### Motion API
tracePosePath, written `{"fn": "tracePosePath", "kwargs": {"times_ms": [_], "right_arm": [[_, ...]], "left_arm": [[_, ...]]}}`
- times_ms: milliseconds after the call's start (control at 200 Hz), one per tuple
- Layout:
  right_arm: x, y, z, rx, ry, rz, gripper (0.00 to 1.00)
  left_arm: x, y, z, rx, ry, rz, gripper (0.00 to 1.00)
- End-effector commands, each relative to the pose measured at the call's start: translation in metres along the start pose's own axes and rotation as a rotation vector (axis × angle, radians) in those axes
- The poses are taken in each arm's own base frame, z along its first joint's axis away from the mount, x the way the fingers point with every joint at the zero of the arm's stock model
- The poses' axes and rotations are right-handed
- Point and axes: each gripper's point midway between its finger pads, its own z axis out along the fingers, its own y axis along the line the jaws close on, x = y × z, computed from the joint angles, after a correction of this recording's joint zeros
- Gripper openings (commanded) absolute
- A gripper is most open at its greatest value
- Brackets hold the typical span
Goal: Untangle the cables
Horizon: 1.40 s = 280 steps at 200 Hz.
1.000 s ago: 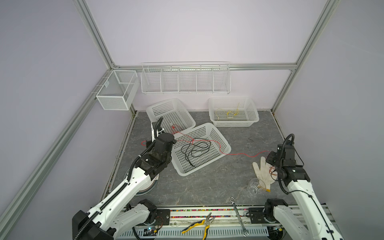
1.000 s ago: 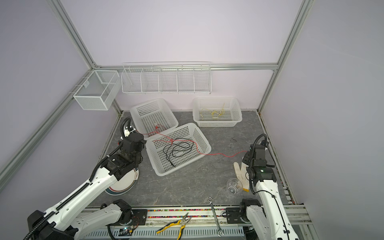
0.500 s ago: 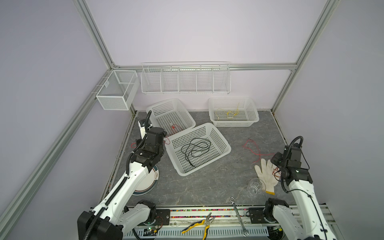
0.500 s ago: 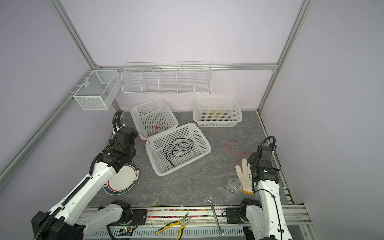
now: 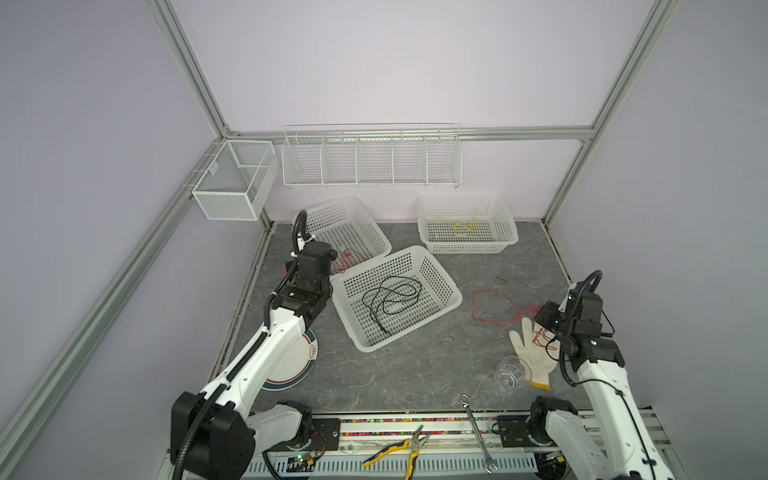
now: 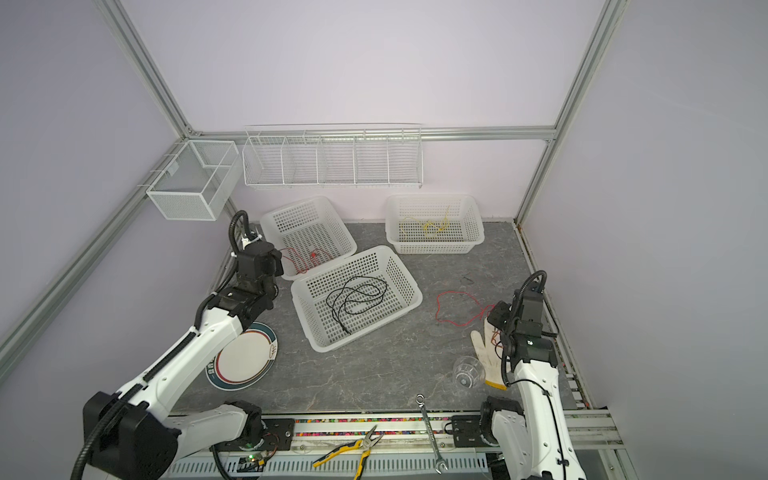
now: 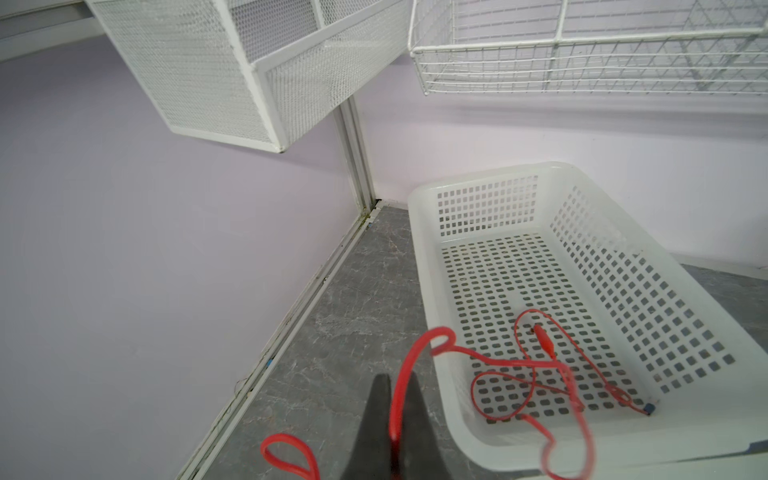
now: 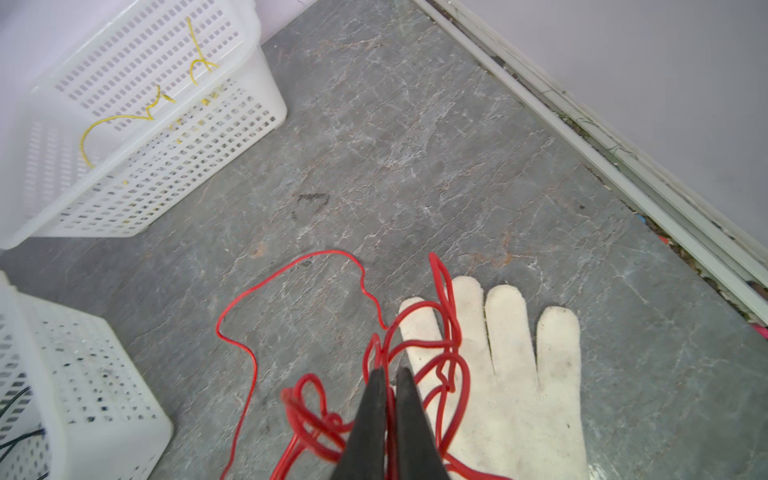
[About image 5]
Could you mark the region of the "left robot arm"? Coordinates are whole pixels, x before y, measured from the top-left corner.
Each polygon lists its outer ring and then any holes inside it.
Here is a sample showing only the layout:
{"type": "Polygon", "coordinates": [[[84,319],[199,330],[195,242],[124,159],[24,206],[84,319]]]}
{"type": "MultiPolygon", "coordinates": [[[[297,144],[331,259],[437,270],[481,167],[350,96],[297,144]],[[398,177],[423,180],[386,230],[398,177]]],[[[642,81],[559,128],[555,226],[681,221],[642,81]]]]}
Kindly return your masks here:
{"type": "Polygon", "coordinates": [[[300,211],[287,273],[265,301],[261,327],[200,392],[184,392],[172,406],[173,478],[190,472],[204,479],[239,479],[255,454],[281,443],[310,443],[310,407],[287,401],[260,413],[251,408],[272,371],[331,299],[337,256],[309,233],[308,214],[300,211]]]}

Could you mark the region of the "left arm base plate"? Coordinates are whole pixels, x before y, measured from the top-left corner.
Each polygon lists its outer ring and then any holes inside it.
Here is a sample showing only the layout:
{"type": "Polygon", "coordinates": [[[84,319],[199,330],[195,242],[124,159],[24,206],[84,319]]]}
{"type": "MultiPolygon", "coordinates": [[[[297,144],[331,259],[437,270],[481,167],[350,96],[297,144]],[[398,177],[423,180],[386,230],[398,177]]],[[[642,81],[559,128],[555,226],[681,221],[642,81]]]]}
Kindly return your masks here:
{"type": "Polygon", "coordinates": [[[290,440],[276,444],[269,452],[289,451],[336,451],[341,440],[341,419],[338,417],[314,418],[306,439],[290,440]]]}

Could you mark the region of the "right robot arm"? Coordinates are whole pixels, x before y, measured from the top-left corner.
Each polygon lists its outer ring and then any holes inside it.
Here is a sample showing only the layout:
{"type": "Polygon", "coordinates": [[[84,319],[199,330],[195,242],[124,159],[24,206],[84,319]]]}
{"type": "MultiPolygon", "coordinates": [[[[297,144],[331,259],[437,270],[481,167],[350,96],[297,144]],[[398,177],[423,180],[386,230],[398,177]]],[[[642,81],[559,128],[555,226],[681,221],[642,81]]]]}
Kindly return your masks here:
{"type": "Polygon", "coordinates": [[[602,443],[570,402],[548,396],[531,406],[529,435],[556,446],[578,479],[672,479],[633,398],[623,355],[602,331],[603,301],[596,293],[602,277],[593,271],[563,302],[546,302],[534,317],[559,343],[557,365],[565,382],[586,391],[602,443]]]}

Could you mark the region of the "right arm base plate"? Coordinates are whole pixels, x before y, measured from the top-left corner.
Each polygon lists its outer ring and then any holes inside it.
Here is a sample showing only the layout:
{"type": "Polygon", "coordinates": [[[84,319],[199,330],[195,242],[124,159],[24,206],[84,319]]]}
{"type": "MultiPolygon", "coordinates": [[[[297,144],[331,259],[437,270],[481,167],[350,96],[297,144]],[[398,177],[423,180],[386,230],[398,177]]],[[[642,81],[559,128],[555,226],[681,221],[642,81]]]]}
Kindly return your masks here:
{"type": "Polygon", "coordinates": [[[528,420],[528,414],[498,415],[492,430],[498,434],[504,448],[539,447],[530,434],[528,420]]]}

